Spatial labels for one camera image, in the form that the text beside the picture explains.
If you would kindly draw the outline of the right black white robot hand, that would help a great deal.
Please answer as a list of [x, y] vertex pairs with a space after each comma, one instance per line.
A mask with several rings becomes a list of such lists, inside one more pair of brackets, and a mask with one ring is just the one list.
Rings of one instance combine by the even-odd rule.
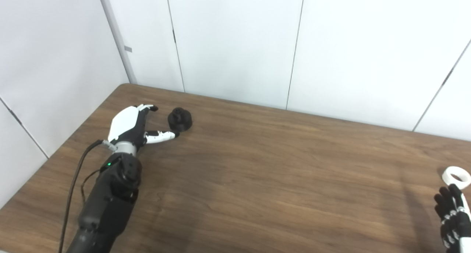
[[471, 215], [465, 195], [456, 186], [442, 186], [434, 196], [440, 236], [446, 253], [471, 252]]

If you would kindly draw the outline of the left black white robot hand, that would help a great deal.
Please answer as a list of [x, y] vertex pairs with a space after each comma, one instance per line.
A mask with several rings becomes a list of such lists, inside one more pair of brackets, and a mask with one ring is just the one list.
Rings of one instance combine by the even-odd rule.
[[146, 119], [149, 112], [156, 112], [153, 104], [129, 106], [114, 116], [108, 134], [111, 150], [117, 153], [137, 155], [146, 144], [158, 144], [179, 137], [178, 131], [147, 131]]

